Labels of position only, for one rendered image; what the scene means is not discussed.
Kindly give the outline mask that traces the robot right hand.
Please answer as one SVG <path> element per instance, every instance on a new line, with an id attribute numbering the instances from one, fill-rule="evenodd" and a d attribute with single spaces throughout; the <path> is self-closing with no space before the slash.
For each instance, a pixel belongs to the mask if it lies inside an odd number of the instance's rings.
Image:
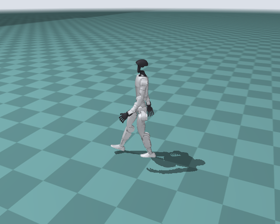
<path id="1" fill-rule="evenodd" d="M 151 102 L 150 102 L 151 103 Z M 147 105 L 147 104 L 146 104 Z M 153 112 L 153 109 L 152 109 L 152 107 L 151 107 L 151 104 L 150 105 L 147 105 L 147 111 L 148 111 L 148 116 L 149 116 L 149 114 L 150 114 L 150 116 L 152 115 L 152 112 Z M 154 115 L 154 112 L 153 112 L 153 115 Z"/>

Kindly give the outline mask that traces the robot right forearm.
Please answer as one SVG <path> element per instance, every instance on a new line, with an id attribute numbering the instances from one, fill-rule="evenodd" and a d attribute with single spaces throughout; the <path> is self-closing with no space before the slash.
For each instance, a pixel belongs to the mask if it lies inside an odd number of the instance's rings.
<path id="1" fill-rule="evenodd" d="M 147 96 L 146 103 L 147 103 L 147 105 L 150 105 L 150 98 L 149 98 L 149 96 Z"/>

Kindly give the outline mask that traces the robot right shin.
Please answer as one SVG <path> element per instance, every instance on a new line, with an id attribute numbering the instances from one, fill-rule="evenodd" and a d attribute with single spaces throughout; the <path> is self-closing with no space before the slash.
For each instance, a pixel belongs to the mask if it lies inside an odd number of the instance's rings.
<path id="1" fill-rule="evenodd" d="M 121 143 L 120 143 L 121 147 L 123 147 L 123 145 L 129 139 L 130 136 L 131 136 L 131 133 L 128 132 L 127 127 L 126 127 L 125 130 L 124 130 L 124 133 L 122 135 L 122 139 L 121 139 Z"/>

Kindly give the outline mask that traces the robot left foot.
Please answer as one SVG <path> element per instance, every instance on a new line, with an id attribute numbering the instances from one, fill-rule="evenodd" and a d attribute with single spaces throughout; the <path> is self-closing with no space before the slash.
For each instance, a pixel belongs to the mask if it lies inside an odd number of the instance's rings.
<path id="1" fill-rule="evenodd" d="M 146 157 L 146 158 L 148 158 L 148 157 L 156 157 L 156 154 L 155 154 L 155 153 L 149 154 L 149 153 L 147 152 L 147 153 L 145 153 L 145 154 L 141 154 L 140 156 L 141 156 L 141 157 Z"/>

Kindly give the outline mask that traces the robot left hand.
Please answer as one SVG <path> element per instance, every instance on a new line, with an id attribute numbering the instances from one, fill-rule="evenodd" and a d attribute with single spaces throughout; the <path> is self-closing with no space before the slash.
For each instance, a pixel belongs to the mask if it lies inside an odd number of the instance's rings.
<path id="1" fill-rule="evenodd" d="M 131 116 L 132 114 L 128 114 L 127 112 L 126 113 L 121 113 L 120 114 L 121 116 L 119 117 L 119 120 L 121 120 L 121 122 L 123 123 L 126 119 L 127 119 L 127 117 L 128 116 Z"/>

